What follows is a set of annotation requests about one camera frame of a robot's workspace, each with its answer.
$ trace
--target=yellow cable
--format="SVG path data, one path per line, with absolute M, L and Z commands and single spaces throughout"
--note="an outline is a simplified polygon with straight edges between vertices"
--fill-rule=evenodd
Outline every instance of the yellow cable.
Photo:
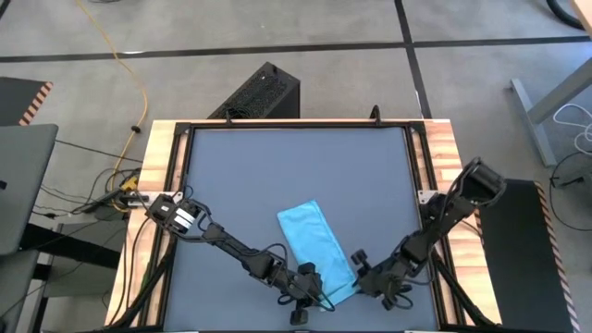
M 99 32 L 101 32 L 101 35 L 103 35 L 103 39 L 105 39 L 105 42 L 107 43 L 107 45 L 111 49 L 111 53 L 113 54 L 113 57 L 115 58 L 115 60 L 119 63 L 119 65 L 121 65 L 123 68 L 125 68 L 128 71 L 128 73 L 131 75 L 131 77 L 136 81 L 138 88 L 140 88 L 140 91 L 142 92 L 142 97 L 144 100 L 144 109 L 142 111 L 142 116 L 138 120 L 138 123 L 136 123 L 136 127 L 139 127 L 143 123 L 144 119 L 146 118 L 146 114 L 148 113 L 148 96 L 146 95 L 146 88 L 144 87 L 144 84 L 142 83 L 140 78 L 138 78 L 136 73 L 134 73 L 134 71 L 131 70 L 131 68 L 128 67 L 128 65 L 126 65 L 126 63 L 124 63 L 121 59 L 119 59 L 119 56 L 117 56 L 117 50 L 115 49 L 115 46 L 113 46 L 113 44 L 111 43 L 109 36 L 103 30 L 101 25 L 93 18 L 91 13 L 89 13 L 89 11 L 82 4 L 82 2 L 80 0 L 76 0 L 76 4 L 80 7 L 80 9 L 82 9 L 84 14 L 86 14 L 86 16 L 91 20 L 94 27 Z M 110 191 L 112 191 L 115 188 L 115 174 L 119 170 L 119 167 L 121 166 L 121 162 L 123 161 L 123 157 L 126 156 L 126 153 L 128 152 L 128 149 L 130 148 L 131 140 L 133 139 L 135 134 L 136 134 L 135 131 L 131 132 L 131 134 L 128 137 L 128 141 L 126 142 L 126 145 L 123 146 L 123 150 L 121 151 L 121 154 L 119 155 L 119 159 L 117 160 L 117 163 L 115 164 L 115 168 L 113 169 L 113 174 L 112 174 L 113 177 L 111 178 L 111 183 L 109 185 Z M 113 207 L 115 209 L 117 209 L 119 212 L 125 213 L 128 211 L 127 209 L 121 209 L 121 208 L 117 207 L 117 205 L 115 203 L 113 203 Z

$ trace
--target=black computer tower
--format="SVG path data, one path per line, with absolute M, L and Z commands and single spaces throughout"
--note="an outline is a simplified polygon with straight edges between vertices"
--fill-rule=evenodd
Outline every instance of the black computer tower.
M 299 118 L 300 80 L 264 63 L 209 119 Z

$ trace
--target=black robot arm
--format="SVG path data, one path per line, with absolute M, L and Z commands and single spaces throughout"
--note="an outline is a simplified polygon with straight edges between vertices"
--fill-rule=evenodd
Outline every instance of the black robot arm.
M 249 276 L 280 291 L 281 296 L 277 300 L 279 304 L 296 301 L 296 309 L 290 315 L 292 325 L 306 324 L 308 313 L 304 309 L 320 305 L 324 295 L 321 277 L 315 272 L 315 265 L 306 263 L 300 265 L 297 272 L 289 270 L 286 265 L 287 251 L 283 244 L 272 244 L 263 250 L 248 247 L 214 222 L 206 205 L 193 199 L 183 199 L 175 203 L 172 197 L 160 194 L 146 211 L 146 215 L 181 241 L 208 243 L 238 260 Z M 202 236 L 187 236 L 187 231 L 200 215 L 197 227 L 203 232 Z M 204 218 L 209 219 L 206 229 L 201 227 Z M 283 258 L 269 251 L 273 246 L 284 250 Z
M 424 228 L 405 237 L 390 256 L 375 266 L 367 262 L 364 250 L 351 256 L 362 265 L 356 284 L 360 292 L 378 297 L 384 295 L 383 306 L 390 310 L 398 305 L 398 297 L 411 289 L 404 282 L 416 277 L 428 263 L 436 243 L 479 206 L 495 203 L 505 190 L 505 180 L 479 158 L 474 159 L 452 182 L 446 194 L 434 193 L 420 204 Z

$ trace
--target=blue cloth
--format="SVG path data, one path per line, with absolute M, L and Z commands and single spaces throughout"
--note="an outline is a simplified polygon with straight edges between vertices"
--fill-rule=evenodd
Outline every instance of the blue cloth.
M 357 291 L 352 286 L 356 277 L 315 200 L 279 212 L 277 219 L 298 265 L 316 265 L 323 292 L 334 305 Z

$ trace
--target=gray floor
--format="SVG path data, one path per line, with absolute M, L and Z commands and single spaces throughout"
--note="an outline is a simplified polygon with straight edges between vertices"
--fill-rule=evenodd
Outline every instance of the gray floor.
M 126 52 L 402 41 L 391 0 L 83 1 L 117 49 Z M 405 0 L 404 5 L 416 41 L 584 35 L 552 17 L 544 0 Z M 0 56 L 102 52 L 108 52 L 107 46 L 74 1 L 13 1 L 0 20 Z M 509 81 L 522 79 L 537 100 L 592 56 L 592 44 L 416 53 L 432 114 L 452 119 L 462 160 L 481 155 L 509 178 L 536 179 L 546 186 L 549 170 L 541 166 L 515 112 Z M 150 100 L 144 132 L 156 118 L 207 117 L 265 61 L 302 80 L 302 117 L 367 117 L 374 104 L 384 117 L 421 116 L 403 49 L 151 58 L 128 61 L 144 80 Z M 52 81 L 54 89 L 33 123 L 56 123 L 60 139 L 115 154 L 142 109 L 140 93 L 114 61 L 0 64 L 0 76 Z M 575 102 L 592 109 L 592 91 Z M 576 112 L 566 116 L 588 121 Z M 574 150 L 577 131 L 546 126 L 559 157 Z M 141 135 L 129 156 L 142 158 L 146 142 L 147 134 Z M 83 194 L 96 174 L 113 163 L 109 157 L 57 145 L 44 182 Z M 592 161 L 580 158 L 565 169 L 581 165 Z M 554 192 L 565 221 L 592 228 L 589 194 L 581 185 Z M 38 204 L 70 207 L 42 194 Z M 48 225 L 38 218 L 34 222 Z M 582 329 L 592 332 L 592 233 L 559 223 L 556 232 Z M 92 329 L 104 316 L 100 296 L 55 299 L 43 328 Z M 26 329 L 21 325 L 19 331 Z

